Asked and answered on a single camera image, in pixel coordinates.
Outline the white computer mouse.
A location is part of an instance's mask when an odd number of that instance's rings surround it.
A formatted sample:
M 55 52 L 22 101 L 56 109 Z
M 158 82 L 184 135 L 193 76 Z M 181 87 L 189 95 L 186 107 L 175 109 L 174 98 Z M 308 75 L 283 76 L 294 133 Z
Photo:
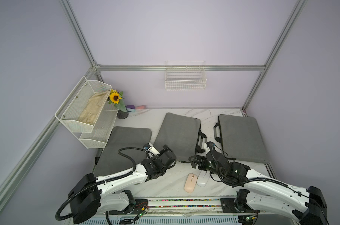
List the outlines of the white computer mouse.
M 197 178 L 197 185 L 200 187 L 205 187 L 210 178 L 209 171 L 201 171 Z

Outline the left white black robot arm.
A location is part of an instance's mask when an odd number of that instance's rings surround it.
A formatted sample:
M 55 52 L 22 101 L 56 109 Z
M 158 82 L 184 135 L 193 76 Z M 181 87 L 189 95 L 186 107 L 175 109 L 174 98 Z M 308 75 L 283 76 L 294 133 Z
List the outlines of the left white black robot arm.
M 141 149 L 146 158 L 139 164 L 124 153 L 126 150 L 127 147 L 121 148 L 118 154 L 132 162 L 130 169 L 98 177 L 93 173 L 85 175 L 59 207 L 55 219 L 62 221 L 72 218 L 74 224 L 80 224 L 97 212 L 106 215 L 110 212 L 128 214 L 133 211 L 136 201 L 126 188 L 157 179 L 176 165 L 176 156 L 167 145 L 158 151 L 152 144 L 146 144 Z

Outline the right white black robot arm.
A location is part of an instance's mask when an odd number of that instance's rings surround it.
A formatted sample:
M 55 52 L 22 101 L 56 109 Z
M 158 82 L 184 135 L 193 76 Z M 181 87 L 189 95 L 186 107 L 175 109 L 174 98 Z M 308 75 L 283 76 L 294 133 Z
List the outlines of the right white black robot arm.
M 327 225 L 327 204 L 322 191 L 314 186 L 301 188 L 261 174 L 249 166 L 232 162 L 216 151 L 213 142 L 206 144 L 205 156 L 189 157 L 193 168 L 209 171 L 221 183 L 237 187 L 230 209 L 238 213 L 261 211 L 278 214 L 301 225 Z

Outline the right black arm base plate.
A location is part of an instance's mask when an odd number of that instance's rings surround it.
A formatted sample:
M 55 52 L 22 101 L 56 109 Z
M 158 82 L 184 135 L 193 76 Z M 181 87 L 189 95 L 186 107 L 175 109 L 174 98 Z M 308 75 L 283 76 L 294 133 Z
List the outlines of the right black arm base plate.
M 221 198 L 221 208 L 223 213 L 256 213 L 256 210 L 251 209 L 247 202 L 239 201 L 236 198 Z

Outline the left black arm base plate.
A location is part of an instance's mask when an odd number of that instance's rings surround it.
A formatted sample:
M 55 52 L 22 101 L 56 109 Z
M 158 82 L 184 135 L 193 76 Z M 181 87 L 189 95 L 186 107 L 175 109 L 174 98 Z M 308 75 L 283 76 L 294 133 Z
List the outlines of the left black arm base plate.
M 147 199 L 135 199 L 135 203 L 130 203 L 122 211 L 109 211 L 109 215 L 128 215 L 128 214 L 139 214 L 142 208 L 148 206 Z

